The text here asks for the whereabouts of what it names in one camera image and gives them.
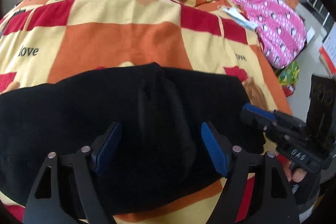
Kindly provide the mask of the right hand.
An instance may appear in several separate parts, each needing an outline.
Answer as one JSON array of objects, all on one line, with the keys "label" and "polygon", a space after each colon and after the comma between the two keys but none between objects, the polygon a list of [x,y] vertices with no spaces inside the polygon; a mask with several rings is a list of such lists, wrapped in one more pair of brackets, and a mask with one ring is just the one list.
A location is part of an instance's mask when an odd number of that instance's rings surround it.
[{"label": "right hand", "polygon": [[295,183],[301,182],[305,178],[307,171],[301,168],[292,170],[290,166],[291,161],[287,161],[285,164],[282,165],[282,169],[286,175],[287,180],[289,182],[293,181]]}]

